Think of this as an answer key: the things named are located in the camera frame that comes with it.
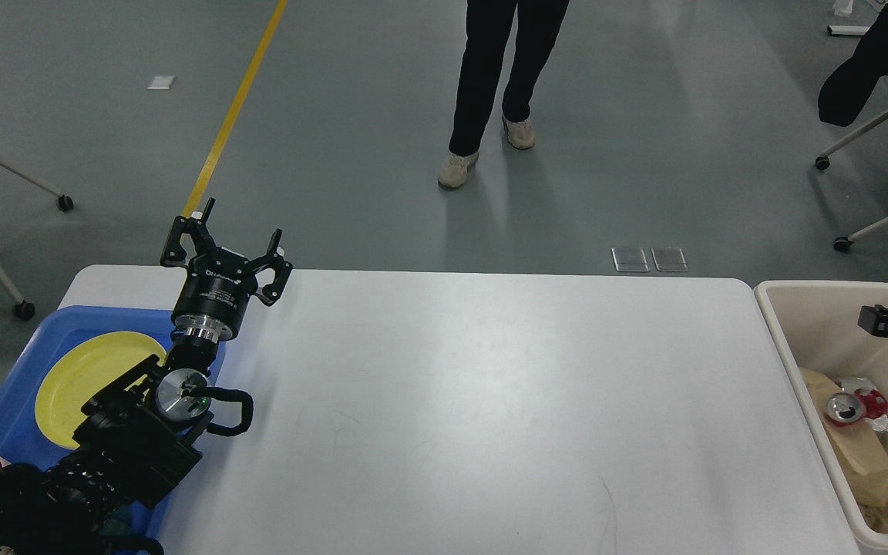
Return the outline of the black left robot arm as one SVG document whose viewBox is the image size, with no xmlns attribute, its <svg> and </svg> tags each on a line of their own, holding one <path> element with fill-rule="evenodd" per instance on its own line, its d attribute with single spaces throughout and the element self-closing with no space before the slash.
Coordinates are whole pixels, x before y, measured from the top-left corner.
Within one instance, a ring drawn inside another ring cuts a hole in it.
<svg viewBox="0 0 888 555">
<path fill-rule="evenodd" d="M 217 245 L 207 229 L 214 200 L 198 217 L 177 217 L 160 264 L 187 272 L 170 313 L 172 345 L 119 370 L 80 406 L 74 450 L 41 470 L 28 463 L 0 469 L 0 547 L 20 554 L 161 554 L 142 534 L 103 527 L 121 506 L 155 509 L 193 471 L 202 433 L 233 438 L 253 422 L 247 392 L 210 383 L 219 347 L 240 333 L 252 298 L 272 306 L 293 271 L 281 253 L 281 230 L 264 255 L 249 259 Z"/>
</svg>

